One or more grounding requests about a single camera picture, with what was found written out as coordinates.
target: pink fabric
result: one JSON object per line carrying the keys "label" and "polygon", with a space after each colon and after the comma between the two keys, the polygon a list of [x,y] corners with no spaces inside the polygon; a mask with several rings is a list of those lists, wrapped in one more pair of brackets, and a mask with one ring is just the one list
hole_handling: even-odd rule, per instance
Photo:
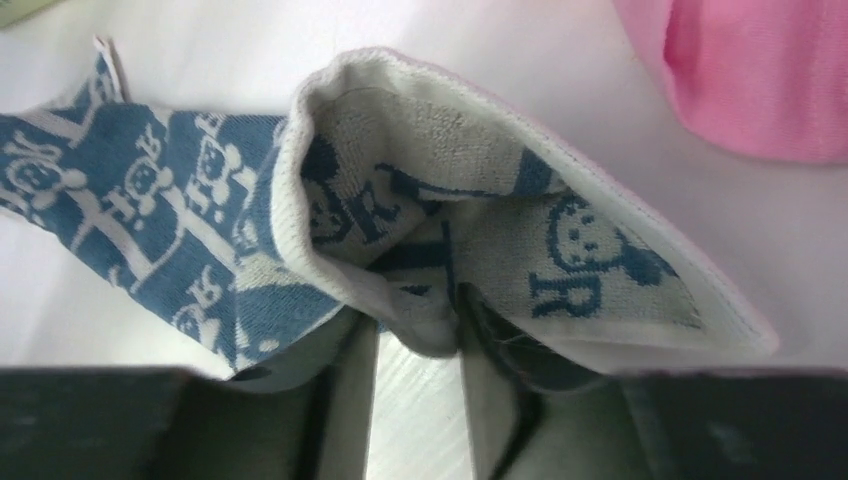
{"label": "pink fabric", "polygon": [[746,155],[848,161],[848,1],[614,2],[692,132]]}

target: terry cloth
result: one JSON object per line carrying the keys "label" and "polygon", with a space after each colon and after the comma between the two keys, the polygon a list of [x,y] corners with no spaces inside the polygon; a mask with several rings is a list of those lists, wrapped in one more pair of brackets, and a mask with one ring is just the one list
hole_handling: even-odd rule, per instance
{"label": "terry cloth", "polygon": [[447,72],[360,50],[288,116],[223,115],[130,103],[98,45],[73,100],[0,119],[0,202],[235,369],[343,308],[452,354],[464,283],[560,354],[775,347],[668,222]]}
{"label": "terry cloth", "polygon": [[848,161],[848,3],[615,0],[681,123],[734,152]]}

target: blue and white towel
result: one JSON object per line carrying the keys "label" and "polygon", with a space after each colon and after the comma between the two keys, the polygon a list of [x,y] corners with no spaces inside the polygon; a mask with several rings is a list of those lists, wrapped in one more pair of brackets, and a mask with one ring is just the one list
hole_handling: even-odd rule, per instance
{"label": "blue and white towel", "polygon": [[463,282],[561,353],[775,347],[659,215],[434,67],[352,52],[287,117],[223,115],[128,103],[98,45],[72,101],[0,117],[0,205],[235,369],[343,307],[451,354]]}

